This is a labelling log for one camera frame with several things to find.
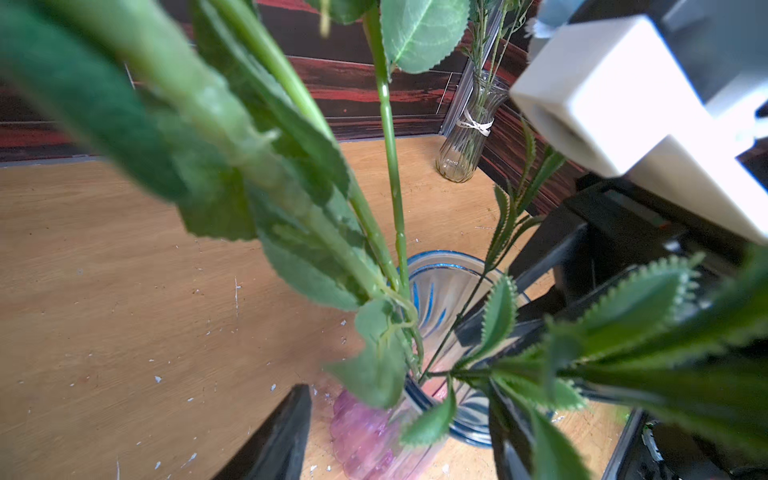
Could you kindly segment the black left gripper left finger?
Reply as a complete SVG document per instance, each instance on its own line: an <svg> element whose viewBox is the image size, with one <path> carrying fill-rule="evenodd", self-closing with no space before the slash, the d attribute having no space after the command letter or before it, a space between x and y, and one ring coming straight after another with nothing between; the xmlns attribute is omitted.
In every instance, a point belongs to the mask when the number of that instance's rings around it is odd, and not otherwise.
<svg viewBox="0 0 768 480"><path fill-rule="evenodd" d="M311 411L309 386L293 386L214 479L299 479Z"/></svg>

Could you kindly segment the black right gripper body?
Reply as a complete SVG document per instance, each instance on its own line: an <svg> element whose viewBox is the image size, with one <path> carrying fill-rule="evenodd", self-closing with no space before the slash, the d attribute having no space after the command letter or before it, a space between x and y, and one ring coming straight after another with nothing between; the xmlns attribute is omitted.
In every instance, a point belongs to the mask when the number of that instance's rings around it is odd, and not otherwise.
<svg viewBox="0 0 768 480"><path fill-rule="evenodd" d="M519 341L500 349L521 352L541 338L544 314L578 314L591 291L603 292L631 267L669 255L706 252L697 297L700 306L707 306L754 245L759 244L624 180L598 182L555 209L510 266L510 273L521 276L522 287L547 271L554 272L556 285L524 308ZM474 347L480 333L477 324L468 323L460 339Z"/></svg>

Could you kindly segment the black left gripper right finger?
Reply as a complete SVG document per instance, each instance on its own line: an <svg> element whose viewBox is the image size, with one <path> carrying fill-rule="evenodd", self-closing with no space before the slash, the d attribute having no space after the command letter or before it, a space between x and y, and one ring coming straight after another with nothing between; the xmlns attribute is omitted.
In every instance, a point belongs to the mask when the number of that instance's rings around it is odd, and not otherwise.
<svg viewBox="0 0 768 480"><path fill-rule="evenodd" d="M491 389L489 398L489 431L496 474L499 479L533 478L533 431L530 414L515 399Z"/></svg>

